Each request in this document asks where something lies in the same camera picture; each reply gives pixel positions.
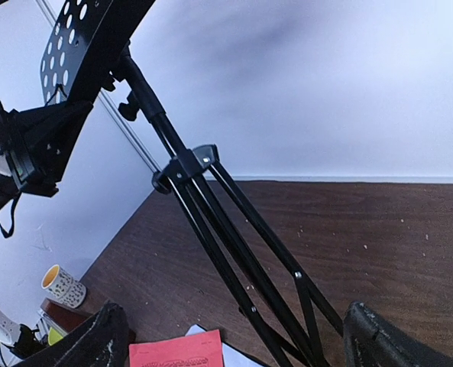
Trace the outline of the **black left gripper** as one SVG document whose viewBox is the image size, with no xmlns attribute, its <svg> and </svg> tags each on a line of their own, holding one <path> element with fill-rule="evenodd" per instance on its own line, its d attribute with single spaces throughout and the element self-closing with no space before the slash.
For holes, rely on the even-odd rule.
<svg viewBox="0 0 453 367">
<path fill-rule="evenodd" d="M 91 102 L 79 101 L 6 112 L 0 103 L 3 126 L 8 129 L 5 158 L 10 173 L 0 177 L 2 196 L 54 196 L 92 108 Z"/>
</svg>

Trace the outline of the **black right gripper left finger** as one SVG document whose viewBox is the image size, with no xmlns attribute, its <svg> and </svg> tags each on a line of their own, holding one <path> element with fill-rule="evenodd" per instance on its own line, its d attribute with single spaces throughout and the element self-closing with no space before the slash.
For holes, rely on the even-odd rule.
<svg viewBox="0 0 453 367">
<path fill-rule="evenodd" d="M 53 346 L 18 366 L 123 366 L 128 359 L 129 326 L 124 309 L 106 303 L 83 324 Z"/>
</svg>

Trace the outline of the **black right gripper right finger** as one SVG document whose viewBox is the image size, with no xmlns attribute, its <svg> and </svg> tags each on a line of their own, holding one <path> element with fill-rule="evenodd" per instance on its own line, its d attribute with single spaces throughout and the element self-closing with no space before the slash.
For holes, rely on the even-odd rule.
<svg viewBox="0 0 453 367">
<path fill-rule="evenodd" d="M 346 366 L 453 366 L 453 358 L 413 339 L 364 303 L 343 320 Z"/>
</svg>

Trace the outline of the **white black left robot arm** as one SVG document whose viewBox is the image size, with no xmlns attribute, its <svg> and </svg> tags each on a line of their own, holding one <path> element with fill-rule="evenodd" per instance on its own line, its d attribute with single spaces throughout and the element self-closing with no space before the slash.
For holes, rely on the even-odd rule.
<svg viewBox="0 0 453 367">
<path fill-rule="evenodd" d="M 26 193 L 52 197 L 91 112 L 89 101 L 61 102 L 36 109 L 7 112 L 0 102 L 0 211 L 13 213 Z M 4 229 L 4 238 L 14 229 Z"/>
</svg>

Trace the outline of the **black perforated music stand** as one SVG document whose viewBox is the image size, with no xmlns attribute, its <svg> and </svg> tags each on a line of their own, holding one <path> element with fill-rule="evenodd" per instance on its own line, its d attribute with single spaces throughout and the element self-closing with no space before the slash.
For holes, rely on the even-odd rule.
<svg viewBox="0 0 453 367">
<path fill-rule="evenodd" d="M 128 117 L 142 112 L 170 155 L 155 172 L 154 188 L 173 193 L 198 240 L 231 295 L 278 365 L 294 359 L 307 366 L 325 366 L 315 312 L 320 311 L 337 333 L 342 321 L 299 262 L 266 224 L 249 199 L 223 168 L 217 147 L 187 148 L 172 126 L 139 66 L 129 41 L 150 10 L 149 1 L 67 1 L 58 14 L 50 40 L 50 65 L 61 74 L 53 82 L 41 74 L 48 102 L 94 100 L 102 89 L 125 81 L 131 89 Z M 298 321 L 205 179 L 212 172 L 237 208 L 291 274 L 299 295 L 303 321 Z"/>
</svg>

